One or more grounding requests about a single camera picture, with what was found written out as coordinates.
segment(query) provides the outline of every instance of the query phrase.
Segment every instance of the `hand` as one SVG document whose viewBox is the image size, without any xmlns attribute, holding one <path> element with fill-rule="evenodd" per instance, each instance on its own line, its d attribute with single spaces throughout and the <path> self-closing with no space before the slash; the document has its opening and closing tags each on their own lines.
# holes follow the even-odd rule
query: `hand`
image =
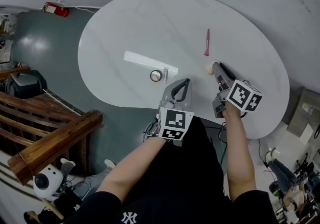
<svg viewBox="0 0 320 224">
<path fill-rule="evenodd" d="M 238 117 L 241 118 L 241 111 L 229 101 L 225 102 L 225 110 L 222 112 L 224 118 Z"/>
</svg>

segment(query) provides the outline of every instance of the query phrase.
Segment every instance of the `pink brush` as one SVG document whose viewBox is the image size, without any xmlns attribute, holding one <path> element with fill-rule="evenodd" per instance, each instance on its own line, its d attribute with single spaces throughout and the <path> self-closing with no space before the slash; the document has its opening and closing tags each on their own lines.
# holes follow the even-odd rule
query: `pink brush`
<svg viewBox="0 0 320 224">
<path fill-rule="evenodd" d="M 205 56 L 208 56 L 209 55 L 209 43 L 210 43 L 210 29 L 207 30 L 207 35 L 206 35 L 206 48 L 205 48 L 205 51 L 204 51 L 204 55 Z"/>
</svg>

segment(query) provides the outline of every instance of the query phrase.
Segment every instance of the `fire extinguisher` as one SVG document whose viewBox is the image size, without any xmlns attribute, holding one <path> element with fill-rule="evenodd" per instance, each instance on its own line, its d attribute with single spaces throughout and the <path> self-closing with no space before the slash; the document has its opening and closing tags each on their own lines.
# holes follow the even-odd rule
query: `fire extinguisher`
<svg viewBox="0 0 320 224">
<path fill-rule="evenodd" d="M 52 13 L 60 17 L 66 18 L 69 15 L 69 9 L 47 2 L 43 7 L 43 12 Z"/>
</svg>

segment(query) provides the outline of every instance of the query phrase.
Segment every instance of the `black and white marker cube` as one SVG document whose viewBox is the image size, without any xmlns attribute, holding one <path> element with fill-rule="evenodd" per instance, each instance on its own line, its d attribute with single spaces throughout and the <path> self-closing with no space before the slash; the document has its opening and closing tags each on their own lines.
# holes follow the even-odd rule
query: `black and white marker cube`
<svg viewBox="0 0 320 224">
<path fill-rule="evenodd" d="M 182 140 L 194 113 L 160 107 L 158 117 L 159 137 L 173 140 Z"/>
<path fill-rule="evenodd" d="M 253 112 L 258 107 L 263 94 L 253 85 L 235 80 L 227 100 L 243 112 Z"/>
</svg>

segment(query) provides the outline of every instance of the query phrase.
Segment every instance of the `kidney-shaped table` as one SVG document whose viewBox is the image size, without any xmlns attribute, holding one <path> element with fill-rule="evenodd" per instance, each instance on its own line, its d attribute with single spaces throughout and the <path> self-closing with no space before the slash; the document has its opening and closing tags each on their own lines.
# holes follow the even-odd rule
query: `kidney-shaped table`
<svg viewBox="0 0 320 224">
<path fill-rule="evenodd" d="M 204 55 L 210 29 L 209 56 Z M 78 64 L 88 89 L 119 107 L 158 108 L 165 87 L 192 81 L 195 116 L 216 119 L 212 101 L 219 91 L 205 66 L 226 64 L 239 79 L 262 93 L 253 113 L 242 120 L 248 138 L 261 138 L 281 121 L 289 100 L 289 79 L 276 50 L 248 19 L 215 0 L 114 0 L 86 25 Z M 150 72 L 168 67 L 167 82 Z"/>
</svg>

